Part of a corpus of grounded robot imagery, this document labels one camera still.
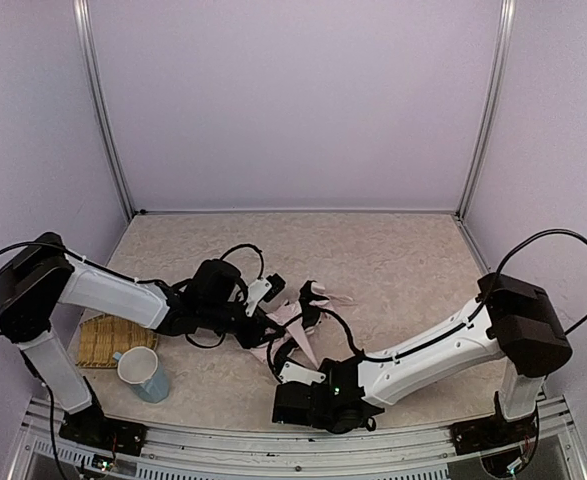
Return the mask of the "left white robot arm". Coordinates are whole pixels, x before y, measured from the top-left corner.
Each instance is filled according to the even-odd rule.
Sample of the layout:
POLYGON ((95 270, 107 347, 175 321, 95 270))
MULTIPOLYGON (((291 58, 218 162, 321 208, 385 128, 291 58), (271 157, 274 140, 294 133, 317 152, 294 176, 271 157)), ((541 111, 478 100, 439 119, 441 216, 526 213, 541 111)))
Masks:
POLYGON ((103 413, 54 332, 50 317, 57 305, 114 315, 162 336, 200 329, 232 335, 250 349, 275 326, 260 303, 285 286, 277 274, 260 274, 248 283, 223 257, 203 261, 192 278, 174 285, 136 280, 68 250, 53 232, 13 248, 16 256, 0 268, 0 332, 18 346, 69 416, 103 413))

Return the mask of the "pink and black folding umbrella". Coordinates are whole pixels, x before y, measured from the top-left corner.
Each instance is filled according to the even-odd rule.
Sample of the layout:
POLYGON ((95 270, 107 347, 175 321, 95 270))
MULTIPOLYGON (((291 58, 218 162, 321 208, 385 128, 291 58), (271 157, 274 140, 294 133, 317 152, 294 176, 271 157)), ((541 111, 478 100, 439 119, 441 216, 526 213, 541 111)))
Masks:
POLYGON ((284 335, 273 341, 270 354, 272 364, 276 363, 275 356, 285 351, 285 344, 291 343, 293 349, 300 349, 311 364, 318 367, 320 363, 310 344, 309 336, 327 317, 321 309, 334 310, 338 306, 351 307, 355 304, 352 297, 329 290, 315 280, 307 280, 298 291, 296 298, 286 298, 284 303, 267 314, 267 318, 273 320, 278 326, 284 326, 296 317, 296 321, 285 328, 284 335))

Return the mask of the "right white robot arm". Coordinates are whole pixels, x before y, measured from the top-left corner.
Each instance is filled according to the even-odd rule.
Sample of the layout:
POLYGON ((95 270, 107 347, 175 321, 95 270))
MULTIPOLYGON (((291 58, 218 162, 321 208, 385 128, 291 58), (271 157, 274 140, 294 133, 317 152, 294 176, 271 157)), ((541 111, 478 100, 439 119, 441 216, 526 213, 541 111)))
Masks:
POLYGON ((283 365, 272 420, 345 434, 376 429, 386 407, 468 368, 506 359, 496 397, 499 419, 531 417, 545 378, 573 350, 547 292, 515 277, 489 273, 480 294, 438 325, 386 350, 325 359, 317 372, 283 365))

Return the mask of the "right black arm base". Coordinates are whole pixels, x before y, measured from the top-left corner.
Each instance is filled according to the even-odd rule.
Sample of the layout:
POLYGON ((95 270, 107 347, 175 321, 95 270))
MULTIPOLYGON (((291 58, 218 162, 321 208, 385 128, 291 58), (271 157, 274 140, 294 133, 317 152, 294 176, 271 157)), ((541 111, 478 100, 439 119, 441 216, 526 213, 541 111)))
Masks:
POLYGON ((451 438, 458 456, 508 446, 535 435, 538 413, 536 405, 530 415, 508 421, 503 415, 498 392, 494 394, 493 402, 492 415, 451 425, 451 438))

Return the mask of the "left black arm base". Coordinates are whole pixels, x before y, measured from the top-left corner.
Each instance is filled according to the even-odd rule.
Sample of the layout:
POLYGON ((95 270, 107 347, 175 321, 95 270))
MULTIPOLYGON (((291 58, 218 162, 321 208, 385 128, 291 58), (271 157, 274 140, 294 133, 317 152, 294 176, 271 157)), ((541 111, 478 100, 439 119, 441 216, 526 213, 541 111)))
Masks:
POLYGON ((77 413, 64 413, 59 436, 75 443, 139 457, 146 439, 147 427, 142 423, 120 420, 104 414, 99 401, 77 413))

